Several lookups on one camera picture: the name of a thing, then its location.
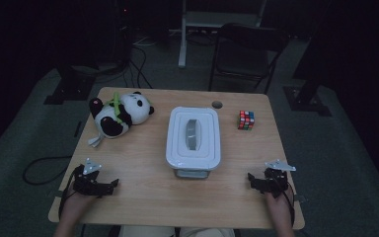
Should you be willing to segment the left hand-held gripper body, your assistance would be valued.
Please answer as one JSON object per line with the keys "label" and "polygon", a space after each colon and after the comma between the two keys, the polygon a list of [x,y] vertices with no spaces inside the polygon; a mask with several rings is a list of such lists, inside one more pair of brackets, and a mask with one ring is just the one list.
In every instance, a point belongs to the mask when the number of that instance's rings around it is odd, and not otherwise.
{"label": "left hand-held gripper body", "polygon": [[110,196],[113,193],[111,183],[103,184],[97,181],[102,165],[94,162],[90,158],[84,164],[79,165],[73,172],[73,190],[84,196]]}

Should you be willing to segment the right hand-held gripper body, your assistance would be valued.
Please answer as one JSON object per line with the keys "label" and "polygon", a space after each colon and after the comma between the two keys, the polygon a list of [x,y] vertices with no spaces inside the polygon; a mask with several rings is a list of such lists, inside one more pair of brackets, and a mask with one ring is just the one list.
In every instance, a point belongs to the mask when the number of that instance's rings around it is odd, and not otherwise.
{"label": "right hand-held gripper body", "polygon": [[260,187],[260,193],[271,193],[275,198],[288,189],[288,172],[295,172],[296,168],[279,159],[265,162],[263,179],[255,179],[253,184]]}

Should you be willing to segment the colourful puzzle cube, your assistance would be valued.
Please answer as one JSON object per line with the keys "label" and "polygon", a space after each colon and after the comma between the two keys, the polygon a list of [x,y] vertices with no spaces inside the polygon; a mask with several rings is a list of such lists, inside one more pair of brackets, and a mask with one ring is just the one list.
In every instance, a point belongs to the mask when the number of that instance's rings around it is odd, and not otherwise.
{"label": "colourful puzzle cube", "polygon": [[239,111],[237,127],[242,130],[252,130],[256,120],[251,111]]}

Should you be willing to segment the clear plastic storage box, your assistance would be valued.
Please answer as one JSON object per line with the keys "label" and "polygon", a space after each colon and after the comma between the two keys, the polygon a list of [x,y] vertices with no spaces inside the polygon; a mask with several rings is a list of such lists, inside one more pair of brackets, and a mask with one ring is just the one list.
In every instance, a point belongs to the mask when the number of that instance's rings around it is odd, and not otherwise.
{"label": "clear plastic storage box", "polygon": [[191,169],[176,169],[175,175],[184,179],[206,179],[210,172],[208,170],[191,170]]}

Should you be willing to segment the panda plush toy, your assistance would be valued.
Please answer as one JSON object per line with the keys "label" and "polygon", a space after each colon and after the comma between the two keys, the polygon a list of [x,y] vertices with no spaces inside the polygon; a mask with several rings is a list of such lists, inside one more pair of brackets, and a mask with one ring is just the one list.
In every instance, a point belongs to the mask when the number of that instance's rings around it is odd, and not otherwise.
{"label": "panda plush toy", "polygon": [[115,92],[106,102],[94,98],[89,102],[98,135],[88,140],[88,144],[97,147],[104,138],[117,138],[126,134],[134,125],[146,122],[155,112],[149,100],[140,92],[120,95]]}

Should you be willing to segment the white lid with grey handle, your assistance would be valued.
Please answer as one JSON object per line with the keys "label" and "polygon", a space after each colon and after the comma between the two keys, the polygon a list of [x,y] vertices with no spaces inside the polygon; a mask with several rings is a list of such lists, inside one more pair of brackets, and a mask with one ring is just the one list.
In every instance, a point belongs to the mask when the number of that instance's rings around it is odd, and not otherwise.
{"label": "white lid with grey handle", "polygon": [[221,161],[218,113],[211,108],[174,108],[169,120],[166,160],[175,170],[216,169]]}

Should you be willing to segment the person's left hand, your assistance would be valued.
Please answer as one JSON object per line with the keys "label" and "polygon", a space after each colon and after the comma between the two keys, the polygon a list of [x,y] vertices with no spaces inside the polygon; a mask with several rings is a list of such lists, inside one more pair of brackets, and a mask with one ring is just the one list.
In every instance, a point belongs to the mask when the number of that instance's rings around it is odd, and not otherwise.
{"label": "person's left hand", "polygon": [[70,194],[63,205],[60,220],[61,221],[78,221],[88,208],[95,202],[95,196],[84,196],[80,193],[73,192]]}

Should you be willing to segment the person's right hand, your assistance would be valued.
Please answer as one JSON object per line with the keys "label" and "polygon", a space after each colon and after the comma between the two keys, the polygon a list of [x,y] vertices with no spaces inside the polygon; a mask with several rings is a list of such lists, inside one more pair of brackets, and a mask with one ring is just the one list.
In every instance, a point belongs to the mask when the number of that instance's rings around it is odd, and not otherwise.
{"label": "person's right hand", "polygon": [[293,204],[293,193],[291,189],[288,189],[279,197],[274,197],[271,193],[265,193],[265,200],[268,212],[273,219],[291,220],[291,205]]}

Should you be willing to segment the black stand base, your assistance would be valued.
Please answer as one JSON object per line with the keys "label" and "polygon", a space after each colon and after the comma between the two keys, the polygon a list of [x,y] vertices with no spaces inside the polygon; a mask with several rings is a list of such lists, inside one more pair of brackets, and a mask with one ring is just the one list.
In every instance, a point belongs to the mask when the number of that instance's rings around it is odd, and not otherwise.
{"label": "black stand base", "polygon": [[304,80],[304,84],[301,87],[283,87],[287,103],[293,112],[314,112],[321,117],[332,115],[318,96],[318,89],[324,79],[324,70],[324,63],[319,56],[315,41],[310,39],[294,72],[294,77]]}
{"label": "black stand base", "polygon": [[75,70],[70,65],[59,65],[56,70],[60,81],[51,95],[44,100],[45,105],[62,105],[65,101],[87,101],[95,77]]}

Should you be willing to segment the black folding chair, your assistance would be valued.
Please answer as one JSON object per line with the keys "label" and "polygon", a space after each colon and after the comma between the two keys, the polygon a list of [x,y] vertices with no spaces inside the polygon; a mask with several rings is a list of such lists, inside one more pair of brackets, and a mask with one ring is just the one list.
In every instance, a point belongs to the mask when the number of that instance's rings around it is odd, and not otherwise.
{"label": "black folding chair", "polygon": [[215,75],[256,81],[266,80],[268,92],[277,60],[287,48],[290,35],[280,29],[228,23],[217,31],[208,90]]}

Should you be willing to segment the dark computer tower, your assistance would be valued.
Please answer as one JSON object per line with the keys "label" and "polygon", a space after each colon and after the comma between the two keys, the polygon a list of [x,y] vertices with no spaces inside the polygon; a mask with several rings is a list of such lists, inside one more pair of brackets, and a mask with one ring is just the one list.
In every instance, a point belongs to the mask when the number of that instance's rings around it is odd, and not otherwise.
{"label": "dark computer tower", "polygon": [[115,56],[117,63],[125,67],[131,57],[131,26],[128,11],[128,0],[114,0],[115,15]]}

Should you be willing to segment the white metal stand frame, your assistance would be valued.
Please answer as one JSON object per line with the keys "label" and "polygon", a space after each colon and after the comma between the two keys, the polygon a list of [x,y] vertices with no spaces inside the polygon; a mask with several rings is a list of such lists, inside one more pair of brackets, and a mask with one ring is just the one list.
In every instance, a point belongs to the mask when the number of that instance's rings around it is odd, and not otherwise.
{"label": "white metal stand frame", "polygon": [[189,11],[187,0],[182,0],[181,46],[178,66],[185,68],[187,63],[187,27],[220,28],[226,23],[241,23],[259,27],[262,23],[267,0],[260,0],[260,8],[256,14],[248,13],[216,13]]}

